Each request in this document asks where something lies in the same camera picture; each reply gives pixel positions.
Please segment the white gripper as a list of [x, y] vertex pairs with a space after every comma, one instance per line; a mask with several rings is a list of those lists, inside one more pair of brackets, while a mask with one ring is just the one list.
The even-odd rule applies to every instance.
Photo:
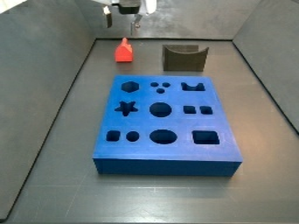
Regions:
[[[118, 0], [91, 0], [93, 2], [97, 2], [99, 4], [108, 5], [108, 6], [116, 6], [118, 5]], [[134, 35], [137, 29], [140, 28], [140, 21], [142, 16], [141, 15], [149, 15], [154, 13], [156, 11], [156, 0], [141, 0], [141, 6], [138, 9], [138, 12], [134, 14], [134, 19], [130, 22], [130, 35]], [[108, 6], [102, 7], [102, 13], [106, 20], [106, 28], [112, 26], [112, 13], [109, 11]]]

